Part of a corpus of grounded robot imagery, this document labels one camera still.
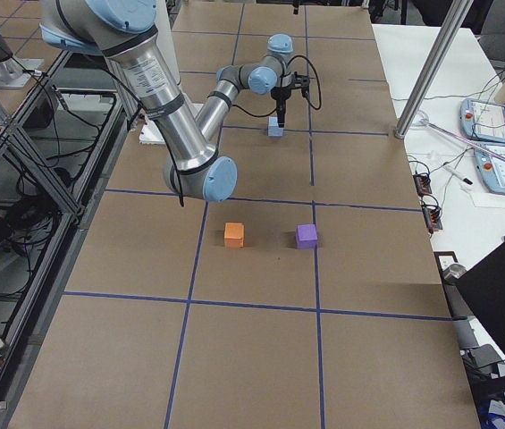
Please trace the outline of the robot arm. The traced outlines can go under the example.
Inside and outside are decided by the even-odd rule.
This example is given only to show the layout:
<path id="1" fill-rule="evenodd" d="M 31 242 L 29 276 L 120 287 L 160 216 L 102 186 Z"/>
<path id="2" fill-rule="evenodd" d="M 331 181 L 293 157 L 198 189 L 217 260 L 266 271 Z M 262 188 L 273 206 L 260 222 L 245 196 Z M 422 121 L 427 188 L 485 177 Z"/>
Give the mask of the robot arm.
<path id="1" fill-rule="evenodd" d="M 296 59 L 291 38 L 271 36 L 257 63 L 228 65 L 197 113 L 173 77 L 158 45 L 155 1 L 44 1 L 42 38 L 51 46 L 84 55 L 102 55 L 123 72 L 128 89 L 160 131 L 169 151 L 164 167 L 168 188 L 180 199 L 221 202 L 234 191 L 237 165 L 219 156 L 211 141 L 243 90 L 268 94 L 278 124 L 285 123 L 292 91 L 309 97 L 310 78 L 290 67 Z"/>

